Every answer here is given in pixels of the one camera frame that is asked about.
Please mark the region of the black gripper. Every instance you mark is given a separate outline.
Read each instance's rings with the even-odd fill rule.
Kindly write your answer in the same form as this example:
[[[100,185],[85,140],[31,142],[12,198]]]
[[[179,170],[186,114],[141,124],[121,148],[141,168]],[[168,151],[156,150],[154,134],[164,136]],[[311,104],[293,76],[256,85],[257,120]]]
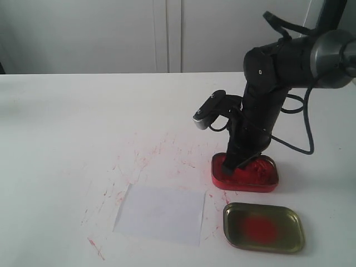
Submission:
[[[237,168],[244,169],[261,156],[271,142],[275,125],[275,106],[233,106],[229,118],[229,142],[222,171],[232,175]]]

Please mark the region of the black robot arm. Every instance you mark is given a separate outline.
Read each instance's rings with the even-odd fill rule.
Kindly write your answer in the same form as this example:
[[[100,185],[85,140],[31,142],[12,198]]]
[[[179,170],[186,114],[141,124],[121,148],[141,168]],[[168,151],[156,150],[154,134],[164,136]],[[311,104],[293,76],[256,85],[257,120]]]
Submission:
[[[314,152],[309,96],[314,88],[337,89],[355,78],[355,37],[344,30],[320,36],[280,40],[253,48],[244,58],[246,87],[239,104],[230,109],[229,142],[222,171],[232,175],[275,140],[305,155]],[[293,88],[306,88],[302,100],[309,149],[295,147],[272,131]]]

